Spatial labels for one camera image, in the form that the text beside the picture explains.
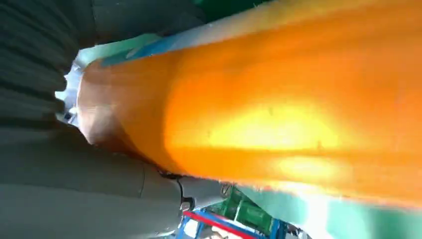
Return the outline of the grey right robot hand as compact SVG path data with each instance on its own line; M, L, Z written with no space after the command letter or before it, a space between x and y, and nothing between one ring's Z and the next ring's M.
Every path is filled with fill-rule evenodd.
M222 200L216 181L165 177L57 119L55 94L81 49L204 20L190 0L1 1L1 238L156 238L176 230L183 203Z

